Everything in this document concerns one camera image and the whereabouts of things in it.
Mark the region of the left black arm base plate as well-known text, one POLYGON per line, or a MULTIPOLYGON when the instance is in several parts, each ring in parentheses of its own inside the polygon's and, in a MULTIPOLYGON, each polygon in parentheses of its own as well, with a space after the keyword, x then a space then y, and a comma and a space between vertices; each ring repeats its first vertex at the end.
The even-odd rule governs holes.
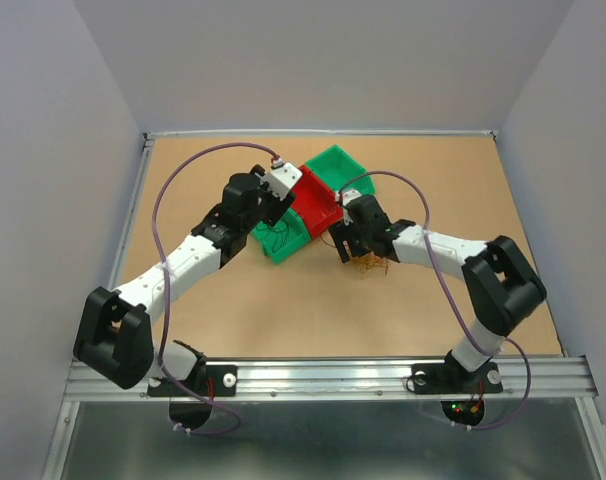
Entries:
MULTIPOLYGON (((185 380, 180 380, 180 383, 203 397, 217 399, 234 397, 237 380, 238 367, 224 363, 197 366, 185 380)), ((188 397, 187 392, 167 378, 161 379, 157 386, 149 383, 147 395, 151 398, 188 397)))

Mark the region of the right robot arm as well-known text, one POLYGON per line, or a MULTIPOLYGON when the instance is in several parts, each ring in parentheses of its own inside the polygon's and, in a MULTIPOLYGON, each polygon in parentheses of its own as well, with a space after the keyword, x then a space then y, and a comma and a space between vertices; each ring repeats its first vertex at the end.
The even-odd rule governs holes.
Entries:
POLYGON ((372 195, 343 206, 328 231, 342 262, 369 253, 395 263, 430 267, 440 285, 449 275, 462 281, 475 314, 443 365, 414 376, 416 390, 465 390, 509 335, 547 299, 547 290, 513 239, 464 240, 429 231, 413 221, 392 222, 372 195))

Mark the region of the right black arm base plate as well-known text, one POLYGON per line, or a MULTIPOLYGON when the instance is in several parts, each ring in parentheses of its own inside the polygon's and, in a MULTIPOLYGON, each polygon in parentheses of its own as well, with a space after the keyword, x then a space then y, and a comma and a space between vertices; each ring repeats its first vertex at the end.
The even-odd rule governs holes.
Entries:
POLYGON ((501 375, 494 362, 486 362, 474 372, 443 362, 414 364, 405 387, 417 395, 497 394, 503 391, 501 375))

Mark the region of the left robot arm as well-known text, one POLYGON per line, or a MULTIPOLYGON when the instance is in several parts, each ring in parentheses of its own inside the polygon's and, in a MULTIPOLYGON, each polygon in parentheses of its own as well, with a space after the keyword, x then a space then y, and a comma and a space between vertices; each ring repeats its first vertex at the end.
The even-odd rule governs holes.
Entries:
POLYGON ((153 323, 168 321, 172 302, 232 260, 258 223, 275 225, 301 177, 290 163, 232 175, 221 201, 175 250, 114 290, 98 287, 88 295, 74 357, 123 389, 150 376, 171 379, 182 393, 198 392, 206 373, 201 355, 178 341, 154 343, 153 323))

